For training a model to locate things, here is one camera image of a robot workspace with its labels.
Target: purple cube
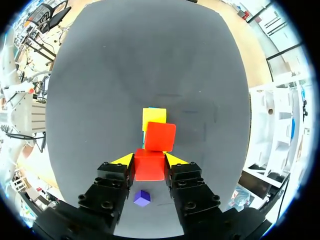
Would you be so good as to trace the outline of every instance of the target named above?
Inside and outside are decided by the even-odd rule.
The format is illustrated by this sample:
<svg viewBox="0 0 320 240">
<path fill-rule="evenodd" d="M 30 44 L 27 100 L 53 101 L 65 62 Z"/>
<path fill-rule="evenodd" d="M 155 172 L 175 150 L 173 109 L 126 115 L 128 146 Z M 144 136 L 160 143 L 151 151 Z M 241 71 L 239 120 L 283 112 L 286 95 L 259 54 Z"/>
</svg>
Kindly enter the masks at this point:
<svg viewBox="0 0 320 240">
<path fill-rule="evenodd" d="M 151 202 L 150 194 L 146 191 L 140 190 L 135 194 L 133 202 L 140 207 L 144 207 Z"/>
</svg>

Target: shelf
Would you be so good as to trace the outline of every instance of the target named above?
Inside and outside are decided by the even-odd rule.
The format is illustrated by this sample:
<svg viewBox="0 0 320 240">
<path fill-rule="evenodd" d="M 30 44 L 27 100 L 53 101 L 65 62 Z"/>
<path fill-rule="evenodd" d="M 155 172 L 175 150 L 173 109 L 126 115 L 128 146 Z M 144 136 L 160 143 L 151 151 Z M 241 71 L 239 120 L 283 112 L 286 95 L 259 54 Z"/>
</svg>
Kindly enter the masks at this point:
<svg viewBox="0 0 320 240">
<path fill-rule="evenodd" d="M 287 78 L 249 90 L 251 130 L 243 170 L 276 187 L 282 183 L 268 175 L 278 173 L 285 176 L 289 173 L 297 161 L 298 146 L 302 141 L 304 127 L 300 78 Z M 296 83 L 296 87 L 284 87 L 291 82 Z M 265 170 L 249 169 L 253 164 Z"/>
</svg>

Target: gray table surface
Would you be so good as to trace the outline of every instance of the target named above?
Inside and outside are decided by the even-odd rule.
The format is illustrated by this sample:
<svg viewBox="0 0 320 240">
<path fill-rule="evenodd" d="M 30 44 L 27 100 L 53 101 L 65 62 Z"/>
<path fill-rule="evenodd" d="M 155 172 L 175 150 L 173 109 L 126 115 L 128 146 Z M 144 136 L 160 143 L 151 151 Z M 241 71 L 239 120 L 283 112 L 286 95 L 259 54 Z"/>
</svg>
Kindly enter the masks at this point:
<svg viewBox="0 0 320 240">
<path fill-rule="evenodd" d="M 50 162 L 77 206 L 97 167 L 142 146 L 142 109 L 167 109 L 172 154 L 202 168 L 225 209 L 247 154 L 250 105 L 236 42 L 215 11 L 185 0 L 105 0 L 85 7 L 62 44 L 48 86 Z M 152 203 L 133 203 L 136 191 Z M 135 182 L 115 235 L 182 235 L 164 181 Z"/>
</svg>

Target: cable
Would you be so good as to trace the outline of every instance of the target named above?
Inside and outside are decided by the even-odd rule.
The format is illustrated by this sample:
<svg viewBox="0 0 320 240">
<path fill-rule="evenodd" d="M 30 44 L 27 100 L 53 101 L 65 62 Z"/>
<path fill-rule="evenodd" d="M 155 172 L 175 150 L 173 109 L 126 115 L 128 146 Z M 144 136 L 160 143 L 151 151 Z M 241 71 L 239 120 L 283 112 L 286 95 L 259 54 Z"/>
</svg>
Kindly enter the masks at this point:
<svg viewBox="0 0 320 240">
<path fill-rule="evenodd" d="M 50 46 L 52 47 L 52 49 L 53 49 L 53 53 L 56 54 L 54 46 L 52 46 L 50 43 L 45 42 L 45 41 L 42 39 L 42 37 L 40 37 L 40 35 L 38 35 L 38 37 L 41 39 L 42 42 L 44 42 L 45 44 L 50 45 Z"/>
<path fill-rule="evenodd" d="M 282 203 L 284 202 L 285 194 L 287 192 L 287 188 L 288 188 L 288 185 L 289 185 L 289 180 L 290 180 L 290 176 L 288 176 L 288 178 L 287 178 L 286 186 L 285 186 L 285 189 L 284 189 L 284 192 L 283 192 L 283 196 L 282 196 L 282 200 L 281 200 L 281 203 L 280 203 L 280 207 L 279 207 L 278 216 L 276 218 L 276 221 L 278 221 L 279 218 L 280 218 L 281 206 L 282 206 Z"/>
<path fill-rule="evenodd" d="M 5 105 L 7 105 L 8 103 L 10 103 L 10 101 L 17 95 L 17 93 L 13 94 L 12 97 L 10 97 L 10 99 L 5 103 Z"/>
<path fill-rule="evenodd" d="M 37 140 L 37 139 L 44 139 L 46 136 L 40 136 L 40 137 L 33 137 L 33 136 L 28 136 L 24 134 L 16 134 L 16 133 L 5 133 L 10 138 L 13 139 L 21 139 L 21 140 Z"/>
</svg>

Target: equipment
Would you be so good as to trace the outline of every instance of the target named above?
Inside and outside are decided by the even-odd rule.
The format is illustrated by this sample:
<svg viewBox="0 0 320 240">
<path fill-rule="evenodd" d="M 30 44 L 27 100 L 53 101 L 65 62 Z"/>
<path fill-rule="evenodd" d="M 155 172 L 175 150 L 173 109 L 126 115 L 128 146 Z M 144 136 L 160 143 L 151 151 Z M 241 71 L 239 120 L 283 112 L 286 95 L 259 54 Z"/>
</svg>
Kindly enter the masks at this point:
<svg viewBox="0 0 320 240">
<path fill-rule="evenodd" d="M 32 77 L 18 77 L 14 57 L 15 33 L 12 28 L 5 35 L 4 46 L 0 57 L 1 98 L 5 103 L 0 112 L 1 139 L 0 184 L 7 189 L 8 183 L 15 174 L 16 162 L 26 145 L 34 146 L 35 133 L 46 131 L 46 104 L 36 102 L 34 97 L 34 80 L 43 71 Z"/>
<path fill-rule="evenodd" d="M 35 220 L 32 230 L 43 239 L 118 239 L 113 236 L 135 177 L 134 155 L 128 165 L 104 162 L 98 177 L 79 195 L 79 208 L 61 201 Z M 202 178 L 194 162 L 170 167 L 165 157 L 165 181 L 184 236 L 176 239 L 258 239 L 271 226 L 254 208 L 221 212 L 220 197 Z"/>
</svg>

